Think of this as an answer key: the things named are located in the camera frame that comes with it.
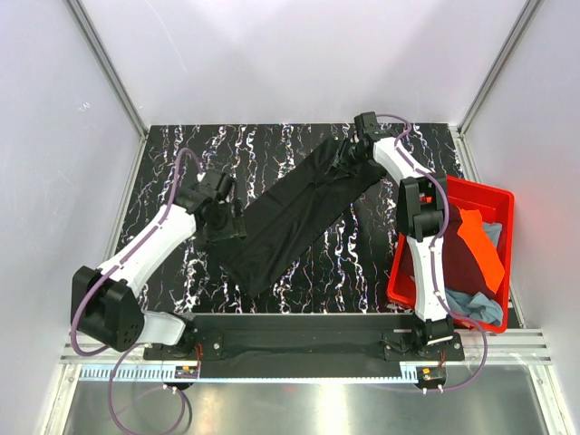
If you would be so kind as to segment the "black t shirt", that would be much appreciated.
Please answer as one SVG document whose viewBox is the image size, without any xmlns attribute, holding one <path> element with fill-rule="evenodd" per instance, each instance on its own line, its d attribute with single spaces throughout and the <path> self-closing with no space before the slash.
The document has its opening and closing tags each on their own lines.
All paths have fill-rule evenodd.
<svg viewBox="0 0 580 435">
<path fill-rule="evenodd" d="M 268 290 L 386 170 L 365 160 L 351 172 L 333 166 L 339 142 L 328 138 L 244 210 L 246 237 L 207 252 L 254 298 Z"/>
</svg>

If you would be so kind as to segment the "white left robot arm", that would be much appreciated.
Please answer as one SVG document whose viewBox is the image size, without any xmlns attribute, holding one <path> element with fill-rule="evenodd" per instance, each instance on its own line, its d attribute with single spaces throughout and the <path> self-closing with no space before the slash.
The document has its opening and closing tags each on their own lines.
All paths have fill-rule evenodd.
<svg viewBox="0 0 580 435">
<path fill-rule="evenodd" d="M 140 294 L 153 273 L 183 242 L 243 238 L 241 201 L 234 177 L 216 170 L 194 184 L 171 189 L 168 204 L 112 258 L 96 268 L 80 267 L 72 277 L 71 344 L 81 356 L 77 334 L 104 349 L 125 352 L 137 343 L 162 344 L 178 359 L 195 350 L 196 337 L 176 314 L 140 307 Z"/>
</svg>

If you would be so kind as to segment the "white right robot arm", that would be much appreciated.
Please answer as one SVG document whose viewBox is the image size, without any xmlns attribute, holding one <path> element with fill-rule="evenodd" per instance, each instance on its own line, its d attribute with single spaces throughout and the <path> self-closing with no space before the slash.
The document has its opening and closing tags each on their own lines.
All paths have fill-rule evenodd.
<svg viewBox="0 0 580 435">
<path fill-rule="evenodd" d="M 403 147 L 402 138 L 412 130 L 409 122 L 393 137 L 370 111 L 354 118 L 354 128 L 353 136 L 336 151 L 333 167 L 355 174 L 363 162 L 373 160 L 399 184 L 396 223 L 411 251 L 416 294 L 411 348 L 428 360 L 453 336 L 443 273 L 444 233 L 450 219 L 446 177 L 427 169 Z"/>
</svg>

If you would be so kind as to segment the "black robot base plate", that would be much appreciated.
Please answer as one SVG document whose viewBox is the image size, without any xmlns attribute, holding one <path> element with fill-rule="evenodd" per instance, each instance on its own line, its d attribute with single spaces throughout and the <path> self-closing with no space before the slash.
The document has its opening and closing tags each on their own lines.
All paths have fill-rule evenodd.
<svg viewBox="0 0 580 435">
<path fill-rule="evenodd" d="M 217 363 L 226 368 L 418 365 L 464 361 L 458 334 L 445 343 L 411 346 L 411 314 L 196 314 L 182 345 L 154 344 L 147 361 Z"/>
</svg>

